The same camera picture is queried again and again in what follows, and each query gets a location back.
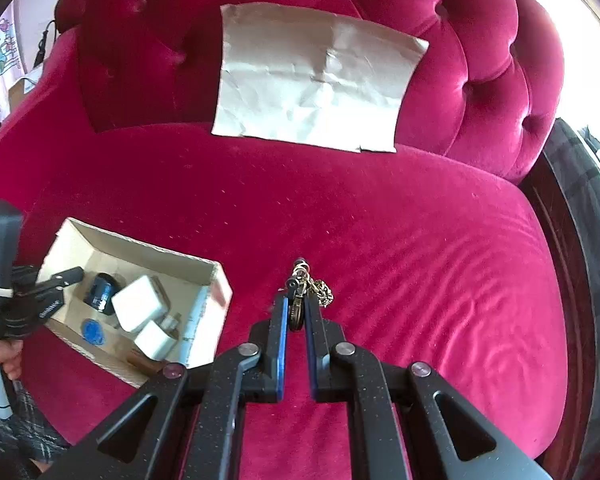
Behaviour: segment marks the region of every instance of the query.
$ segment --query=poster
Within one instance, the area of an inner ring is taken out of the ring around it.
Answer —
[[[9,88],[23,75],[10,4],[0,16],[0,121],[9,115]]]

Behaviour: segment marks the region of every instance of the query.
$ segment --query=white cube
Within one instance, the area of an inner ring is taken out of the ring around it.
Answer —
[[[111,303],[123,330],[138,332],[151,320],[167,313],[167,301],[147,275],[113,295]]]
[[[162,361],[178,340],[166,334],[155,321],[149,321],[134,342],[149,359]]]

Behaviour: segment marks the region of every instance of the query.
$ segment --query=open cardboard box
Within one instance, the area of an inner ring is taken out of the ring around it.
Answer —
[[[147,274],[159,280],[170,302],[170,314],[180,314],[178,343],[168,361],[187,368],[214,359],[232,290],[218,262],[176,253],[67,218],[40,269],[39,282],[72,267],[84,269],[84,279],[64,290],[65,306],[47,326],[68,345],[123,381],[140,386],[148,377],[126,361],[136,334],[116,328],[82,300],[99,272],[122,278],[128,285]],[[82,338],[82,324],[97,320],[104,343],[94,346]]]

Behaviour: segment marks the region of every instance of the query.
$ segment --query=crumpled paper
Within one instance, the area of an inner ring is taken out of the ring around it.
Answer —
[[[213,134],[395,152],[400,104],[427,41],[315,9],[221,10]]]

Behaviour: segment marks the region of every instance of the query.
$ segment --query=human hand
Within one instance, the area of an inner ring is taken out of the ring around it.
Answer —
[[[22,341],[0,340],[0,364],[11,381],[16,380],[22,372]]]

